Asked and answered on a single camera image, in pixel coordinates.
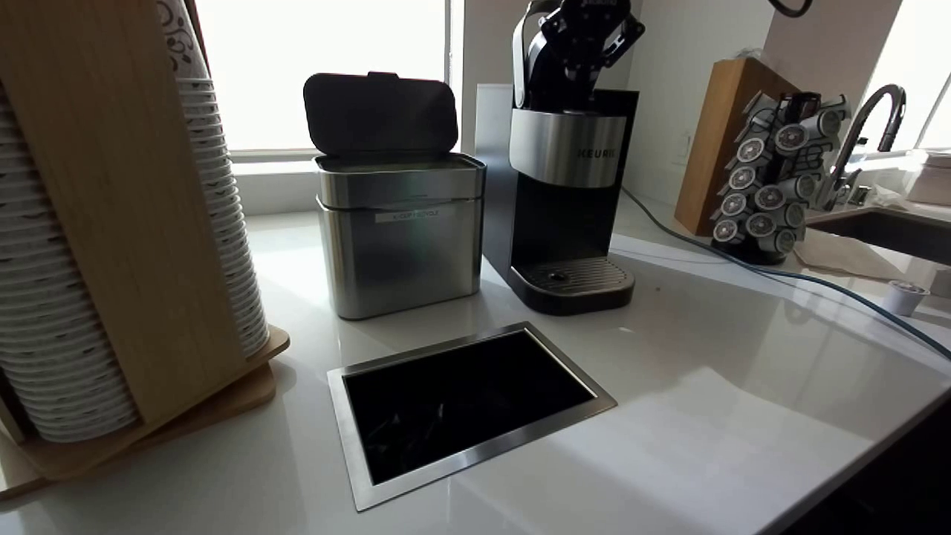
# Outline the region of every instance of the coffee maker drip tray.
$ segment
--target coffee maker drip tray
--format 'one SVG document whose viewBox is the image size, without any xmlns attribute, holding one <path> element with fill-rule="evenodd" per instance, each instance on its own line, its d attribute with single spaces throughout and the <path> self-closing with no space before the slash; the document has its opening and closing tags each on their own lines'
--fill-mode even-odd
<svg viewBox="0 0 951 535">
<path fill-rule="evenodd" d="M 511 274 L 532 292 L 555 299 L 623 298 L 630 299 L 633 276 L 605 256 L 511 264 Z"/>
</svg>

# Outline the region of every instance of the kitchen counter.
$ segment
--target kitchen counter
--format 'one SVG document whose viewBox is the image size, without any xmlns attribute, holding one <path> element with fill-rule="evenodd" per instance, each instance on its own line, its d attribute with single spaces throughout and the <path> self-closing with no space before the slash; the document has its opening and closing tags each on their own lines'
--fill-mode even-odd
<svg viewBox="0 0 951 535">
<path fill-rule="evenodd" d="M 485 262 L 476 298 L 339 320 L 318 225 L 248 221 L 266 320 L 293 339 L 274 363 L 275 402 L 42 491 L 2 512 L 0 531 L 760 531 L 947 393 L 951 363 L 861 307 L 682 249 L 626 198 L 613 249 L 636 276 L 633 302 L 572 319 L 528 313 Z M 357 515 L 326 371 L 516 320 L 617 408 Z M 914 325 L 951 342 L 947 314 L 925 307 Z"/>
</svg>

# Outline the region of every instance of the single-serve coffee maker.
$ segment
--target single-serve coffee maker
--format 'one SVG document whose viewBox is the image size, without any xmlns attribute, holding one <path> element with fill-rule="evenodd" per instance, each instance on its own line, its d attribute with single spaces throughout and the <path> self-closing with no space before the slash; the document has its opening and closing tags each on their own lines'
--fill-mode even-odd
<svg viewBox="0 0 951 535">
<path fill-rule="evenodd" d="M 638 35 L 630 0 L 528 2 L 513 27 L 513 79 L 476 93 L 488 167 L 485 256 L 513 293 L 552 314 L 623 307 L 633 276 L 610 262 L 636 93 L 595 90 Z"/>
</svg>

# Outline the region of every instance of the faucet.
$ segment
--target faucet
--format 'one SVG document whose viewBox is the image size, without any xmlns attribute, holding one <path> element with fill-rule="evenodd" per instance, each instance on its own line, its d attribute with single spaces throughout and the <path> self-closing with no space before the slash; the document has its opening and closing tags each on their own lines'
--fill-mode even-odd
<svg viewBox="0 0 951 535">
<path fill-rule="evenodd" d="M 890 114 L 887 114 L 887 121 L 884 121 L 884 131 L 881 131 L 881 140 L 880 140 L 880 151 L 887 151 L 895 136 L 898 136 L 898 128 L 899 128 L 899 118 L 902 118 L 907 93 L 898 84 L 884 84 L 877 93 L 870 93 L 870 99 L 858 108 L 858 114 L 856 114 L 856 118 L 850 125 L 850 134 L 844 136 L 844 143 L 840 143 L 840 149 L 834 155 L 829 179 L 832 179 L 832 189 L 837 189 L 837 192 L 840 192 L 844 183 L 850 186 L 858 179 L 858 173 L 844 179 L 844 167 L 853 157 L 853 149 L 864 143 L 864 140 L 858 140 L 858 134 L 861 134 L 864 118 L 870 115 L 870 111 L 881 100 L 881 96 L 890 99 Z"/>
</svg>

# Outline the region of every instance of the wooden knife block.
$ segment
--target wooden knife block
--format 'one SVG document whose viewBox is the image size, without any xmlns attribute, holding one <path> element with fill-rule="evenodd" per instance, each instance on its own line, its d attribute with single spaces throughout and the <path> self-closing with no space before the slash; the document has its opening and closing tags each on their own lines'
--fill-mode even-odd
<svg viewBox="0 0 951 535">
<path fill-rule="evenodd" d="M 777 99 L 795 93 L 794 84 L 770 72 L 758 59 L 714 62 L 700 118 L 694 125 L 675 218 L 691 235 L 714 231 L 715 189 L 724 183 L 724 163 L 734 157 L 734 136 L 743 128 L 743 108 L 758 96 Z"/>
<path fill-rule="evenodd" d="M 240 356 L 152 0 L 0 0 L 0 79 L 139 409 L 100 439 L 23 438 L 17 455 L 55 481 L 257 371 L 289 337 Z"/>
</svg>

